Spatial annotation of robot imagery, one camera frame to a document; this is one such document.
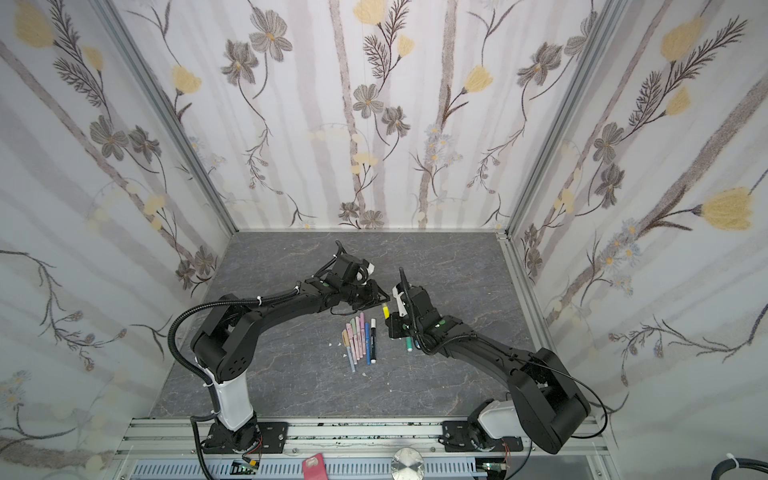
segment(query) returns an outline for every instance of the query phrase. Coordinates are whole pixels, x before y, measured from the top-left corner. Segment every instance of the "mounting plate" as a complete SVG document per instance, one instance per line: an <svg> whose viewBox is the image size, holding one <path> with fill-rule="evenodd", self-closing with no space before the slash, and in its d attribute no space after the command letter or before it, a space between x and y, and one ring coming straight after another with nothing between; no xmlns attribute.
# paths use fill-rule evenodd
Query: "mounting plate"
<svg viewBox="0 0 768 480"><path fill-rule="evenodd" d="M442 423L442 444L446 452L477 452L478 450L472 444L469 433L469 422L461 420L446 420ZM503 452L504 443L507 442L510 452L522 452L523 441L520 437L504 437L503 439L492 439L495 443L493 449L489 452Z"/></svg>
<svg viewBox="0 0 768 480"><path fill-rule="evenodd" d="M288 437L288 422L258 422L261 431L261 453L283 453ZM223 437L221 427L217 423L210 426L208 439L202 442L203 453L235 453Z"/></svg>

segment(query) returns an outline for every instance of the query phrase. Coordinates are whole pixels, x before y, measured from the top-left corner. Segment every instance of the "blue pen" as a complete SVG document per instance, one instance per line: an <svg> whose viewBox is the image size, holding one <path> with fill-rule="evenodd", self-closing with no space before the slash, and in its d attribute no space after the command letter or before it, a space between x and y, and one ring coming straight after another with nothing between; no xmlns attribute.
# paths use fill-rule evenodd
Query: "blue pen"
<svg viewBox="0 0 768 480"><path fill-rule="evenodd" d="M366 361L371 364L371 324L366 322Z"/></svg>

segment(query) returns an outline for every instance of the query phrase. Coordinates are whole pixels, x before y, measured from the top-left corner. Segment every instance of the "phone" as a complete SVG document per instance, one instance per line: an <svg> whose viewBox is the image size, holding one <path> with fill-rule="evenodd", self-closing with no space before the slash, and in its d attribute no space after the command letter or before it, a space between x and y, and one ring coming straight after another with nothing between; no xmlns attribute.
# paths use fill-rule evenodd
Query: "phone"
<svg viewBox="0 0 768 480"><path fill-rule="evenodd" d="M322 453L309 457L301 465L304 471L304 480L328 480L326 463L323 461Z"/></svg>

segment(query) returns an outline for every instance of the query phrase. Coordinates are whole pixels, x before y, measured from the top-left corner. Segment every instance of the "cable tie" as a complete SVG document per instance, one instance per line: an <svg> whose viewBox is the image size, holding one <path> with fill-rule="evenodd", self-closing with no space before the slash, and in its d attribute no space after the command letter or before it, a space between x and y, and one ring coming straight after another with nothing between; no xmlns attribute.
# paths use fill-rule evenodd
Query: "cable tie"
<svg viewBox="0 0 768 480"><path fill-rule="evenodd" d="M730 458L731 460L733 460L733 463L736 464L736 468L740 468L739 461L736 460L736 457L733 456L733 453L727 453L727 454L725 454L725 456L727 458Z"/></svg>

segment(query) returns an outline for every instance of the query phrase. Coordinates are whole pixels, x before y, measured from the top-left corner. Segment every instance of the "floral wallpaper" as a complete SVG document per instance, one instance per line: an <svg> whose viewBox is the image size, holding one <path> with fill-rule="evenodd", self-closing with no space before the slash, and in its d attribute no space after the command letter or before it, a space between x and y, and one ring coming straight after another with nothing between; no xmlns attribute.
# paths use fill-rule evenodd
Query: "floral wallpaper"
<svg viewBox="0 0 768 480"><path fill-rule="evenodd" d="M766 25L762 2L630 2L512 236L623 478L765 456Z"/></svg>
<svg viewBox="0 0 768 480"><path fill-rule="evenodd" d="M0 476L101 478L229 234L88 3L0 11Z"/></svg>
<svg viewBox="0 0 768 480"><path fill-rule="evenodd" d="M117 0L241 229L506 227L602 2Z"/></svg>

